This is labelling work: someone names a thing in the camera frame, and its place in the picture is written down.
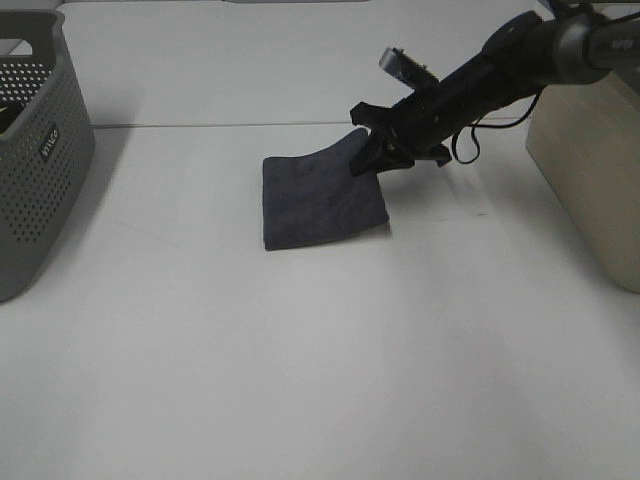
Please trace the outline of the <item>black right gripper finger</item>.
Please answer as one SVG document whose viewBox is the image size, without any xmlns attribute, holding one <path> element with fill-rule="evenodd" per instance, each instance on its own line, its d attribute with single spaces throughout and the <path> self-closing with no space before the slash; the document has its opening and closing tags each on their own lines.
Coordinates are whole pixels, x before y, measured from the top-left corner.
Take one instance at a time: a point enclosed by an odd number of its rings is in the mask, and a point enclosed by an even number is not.
<svg viewBox="0 0 640 480">
<path fill-rule="evenodd" d="M 359 102 L 349 112 L 354 126 L 363 126 L 377 136 L 394 136 L 393 110 L 390 107 Z"/>
<path fill-rule="evenodd" d="M 370 135 L 363 147 L 349 162 L 352 176 L 367 173 L 383 173 L 392 170 L 410 169 L 415 161 L 385 138 Z"/>
</svg>

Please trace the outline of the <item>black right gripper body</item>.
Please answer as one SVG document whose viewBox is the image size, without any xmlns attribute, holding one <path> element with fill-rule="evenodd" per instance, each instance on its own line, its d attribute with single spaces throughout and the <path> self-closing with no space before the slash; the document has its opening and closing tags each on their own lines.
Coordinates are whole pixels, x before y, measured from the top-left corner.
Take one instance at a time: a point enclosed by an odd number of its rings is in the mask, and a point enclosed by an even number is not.
<svg viewBox="0 0 640 480">
<path fill-rule="evenodd" d="M 468 62 L 438 85 L 416 91 L 391 108 L 399 146 L 423 160 L 445 139 L 500 107 L 505 76 L 489 62 Z"/>
</svg>

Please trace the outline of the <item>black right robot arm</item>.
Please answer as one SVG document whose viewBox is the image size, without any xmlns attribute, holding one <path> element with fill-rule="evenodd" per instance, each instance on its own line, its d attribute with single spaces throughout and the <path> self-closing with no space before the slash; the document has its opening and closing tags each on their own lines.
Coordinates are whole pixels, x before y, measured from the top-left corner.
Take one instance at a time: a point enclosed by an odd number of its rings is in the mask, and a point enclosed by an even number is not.
<svg viewBox="0 0 640 480">
<path fill-rule="evenodd" d="M 501 26 L 469 61 L 438 79 L 399 48 L 379 66 L 411 88 L 391 107 L 357 104 L 350 112 L 368 139 L 350 162 L 353 175 L 408 169 L 418 160 L 443 166 L 458 157 L 464 129 L 521 99 L 539 100 L 552 85 L 590 85 L 639 65 L 639 16 L 611 19 L 589 2 L 549 4 L 552 19 L 527 11 Z"/>
</svg>

